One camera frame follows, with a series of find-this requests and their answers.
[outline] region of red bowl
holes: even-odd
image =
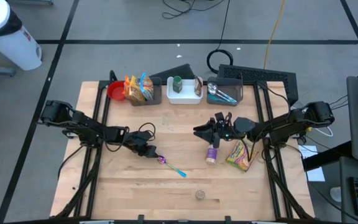
[[[124,91],[124,82],[115,81],[109,85],[109,88],[107,89],[107,95],[109,95],[110,98],[116,101],[122,101],[125,100],[125,95],[122,93],[123,91]]]

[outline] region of trash bin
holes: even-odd
[[[42,64],[40,45],[5,0],[0,0],[0,53],[25,71]]]

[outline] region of gray container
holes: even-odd
[[[208,83],[215,83],[218,86],[218,90],[229,95],[231,98],[235,99],[237,102],[228,102],[219,97],[218,95],[212,95],[208,91]],[[206,101],[209,104],[214,105],[228,105],[228,106],[237,106],[243,98],[242,92],[242,80],[236,78],[216,78],[210,77],[207,81],[207,97]]]
[[[162,84],[161,84],[161,78],[159,77],[149,77],[151,81],[153,82],[154,86],[154,96],[152,101],[145,101],[145,102],[131,102],[132,106],[150,106],[150,105],[159,105],[161,104],[162,100]]]

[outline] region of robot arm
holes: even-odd
[[[247,118],[238,117],[231,124],[231,113],[224,118],[222,113],[215,114],[214,118],[201,126],[193,128],[194,135],[210,144],[216,136],[224,140],[243,139],[247,136],[252,142],[257,142],[267,135],[270,145],[279,147],[294,134],[305,134],[308,128],[322,128],[335,121],[329,104],[322,101],[309,103],[301,109],[291,110],[289,113],[274,118],[271,121],[255,123]]]
[[[125,146],[139,156],[157,158],[156,147],[147,145],[154,135],[150,131],[128,132],[128,127],[107,127],[83,112],[74,110],[65,102],[48,100],[40,116],[41,123],[46,126],[64,128],[64,135],[76,134],[82,146],[98,147],[103,141],[106,144]]]

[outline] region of white cable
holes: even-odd
[[[333,131],[331,130],[331,128],[327,127],[328,131],[329,131],[329,134],[325,133],[324,131],[318,129],[318,128],[315,128],[316,131],[320,132],[321,134],[325,135],[325,136],[328,136],[328,137],[334,137],[334,133]]]

